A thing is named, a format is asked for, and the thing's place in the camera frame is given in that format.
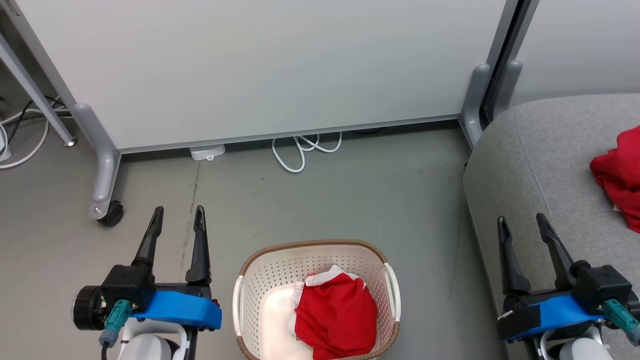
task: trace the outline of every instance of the basket handle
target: basket handle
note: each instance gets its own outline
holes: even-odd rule
[[[389,263],[385,263],[384,271],[385,280],[387,282],[389,301],[392,306],[391,312],[396,318],[396,321],[399,322],[402,307],[400,302],[400,287],[398,286],[396,273],[394,272],[394,269],[391,267],[391,265],[389,265]]]
[[[234,299],[232,302],[232,312],[234,316],[234,330],[236,330],[237,336],[242,336],[242,328],[240,327],[240,311],[242,310],[242,305],[240,302],[242,301],[242,297],[244,295],[244,286],[242,286],[243,276],[240,275],[236,280],[236,285],[234,286]]]

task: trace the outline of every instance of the laundry basket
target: laundry basket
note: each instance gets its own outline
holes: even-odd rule
[[[386,352],[400,329],[400,291],[385,256],[358,240],[318,240],[267,247],[240,270],[233,298],[237,342],[249,360],[311,360],[312,348],[289,330],[294,285],[338,265],[367,284],[378,305],[376,345],[371,353],[348,359],[375,359]]]

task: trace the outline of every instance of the gray sofa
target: gray sofa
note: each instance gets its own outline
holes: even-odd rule
[[[622,131],[640,125],[640,94],[563,97],[521,104],[493,121],[478,141],[464,189],[493,299],[502,311],[496,219],[505,216],[523,273],[534,290],[553,288],[554,271],[536,214],[544,213],[575,260],[613,265],[640,293],[640,234],[599,187],[589,169],[616,147]],[[615,360],[638,360],[620,331],[605,329]],[[508,346],[511,360],[527,359]]]

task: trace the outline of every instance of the white partition panel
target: white partition panel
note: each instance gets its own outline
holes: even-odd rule
[[[523,67],[510,106],[640,92],[640,1],[540,0],[515,58]]]
[[[460,112],[505,0],[14,0],[119,149]]]

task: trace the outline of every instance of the red cloth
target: red cloth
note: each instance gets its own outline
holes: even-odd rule
[[[640,233],[640,126],[618,135],[618,148],[593,159],[589,167],[622,210],[629,229]]]
[[[340,274],[305,286],[296,308],[296,335],[314,348],[314,360],[364,355],[376,344],[378,307],[361,279]]]

